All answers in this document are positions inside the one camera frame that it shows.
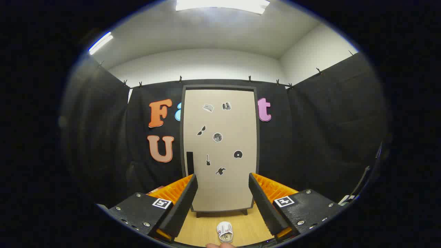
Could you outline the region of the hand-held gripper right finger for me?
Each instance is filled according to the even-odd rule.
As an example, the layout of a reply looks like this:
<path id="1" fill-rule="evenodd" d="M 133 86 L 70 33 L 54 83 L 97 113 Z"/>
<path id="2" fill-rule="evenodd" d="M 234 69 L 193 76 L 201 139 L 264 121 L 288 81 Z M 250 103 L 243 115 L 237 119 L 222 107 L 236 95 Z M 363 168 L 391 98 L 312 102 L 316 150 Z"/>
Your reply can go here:
<path id="1" fill-rule="evenodd" d="M 298 191 L 257 173 L 249 174 L 249 190 L 277 241 L 310 233 L 345 209 L 314 190 Z"/>

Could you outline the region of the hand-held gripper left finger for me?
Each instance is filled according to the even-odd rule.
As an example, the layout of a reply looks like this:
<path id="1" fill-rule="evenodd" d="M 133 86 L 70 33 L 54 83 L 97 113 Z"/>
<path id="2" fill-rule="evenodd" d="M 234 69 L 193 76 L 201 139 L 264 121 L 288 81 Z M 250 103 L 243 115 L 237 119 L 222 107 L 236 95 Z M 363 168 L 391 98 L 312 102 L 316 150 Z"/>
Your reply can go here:
<path id="1" fill-rule="evenodd" d="M 150 194 L 134 193 L 109 209 L 109 215 L 143 236 L 165 243 L 178 237 L 198 189 L 191 174 Z"/>

